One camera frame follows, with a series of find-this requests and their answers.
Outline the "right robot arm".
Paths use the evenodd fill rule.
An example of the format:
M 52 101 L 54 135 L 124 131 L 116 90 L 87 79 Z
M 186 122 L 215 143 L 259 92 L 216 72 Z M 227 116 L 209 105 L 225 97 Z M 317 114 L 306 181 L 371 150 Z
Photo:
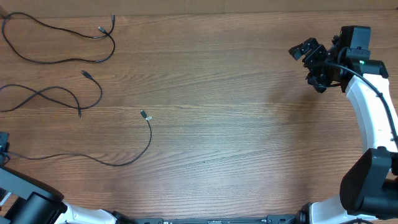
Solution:
M 397 218 L 397 113 L 389 74 L 381 60 L 370 58 L 371 28 L 343 26 L 326 49 L 315 38 L 289 49 L 308 69 L 309 85 L 323 93 L 340 87 L 351 103 L 363 155 L 345 174 L 339 194 L 304 205 L 290 223 L 372 223 Z

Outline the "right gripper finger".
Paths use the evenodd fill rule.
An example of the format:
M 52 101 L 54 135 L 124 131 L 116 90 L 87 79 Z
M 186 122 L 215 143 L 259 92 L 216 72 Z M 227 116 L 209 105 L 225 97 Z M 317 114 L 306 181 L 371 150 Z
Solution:
M 323 93 L 327 90 L 327 86 L 325 86 L 322 83 L 319 83 L 317 77 L 314 77 L 311 74 L 308 74 L 305 79 L 306 79 L 307 83 L 315 89 L 316 92 Z
M 315 50 L 320 44 L 315 38 L 309 38 L 306 41 L 298 44 L 289 49 L 289 54 L 295 59 L 298 60 L 303 55 L 306 55 L 311 50 Z

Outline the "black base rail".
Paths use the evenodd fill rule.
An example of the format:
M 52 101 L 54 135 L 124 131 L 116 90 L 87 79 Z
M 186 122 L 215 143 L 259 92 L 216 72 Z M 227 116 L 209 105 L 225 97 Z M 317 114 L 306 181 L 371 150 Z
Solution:
M 133 224 L 310 224 L 309 217 L 304 212 L 297 215 L 268 215 L 262 218 L 187 218 L 169 219 L 162 218 L 131 218 L 116 211 L 111 213 L 116 223 Z

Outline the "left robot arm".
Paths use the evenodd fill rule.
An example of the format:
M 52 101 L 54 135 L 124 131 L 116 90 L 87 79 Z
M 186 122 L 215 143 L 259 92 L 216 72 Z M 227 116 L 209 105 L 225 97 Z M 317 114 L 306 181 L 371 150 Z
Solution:
M 116 211 L 89 210 L 64 201 L 64 196 L 53 187 L 6 167 L 8 133 L 1 133 L 1 205 L 10 195 L 17 196 L 1 223 L 20 224 L 117 224 L 135 221 Z

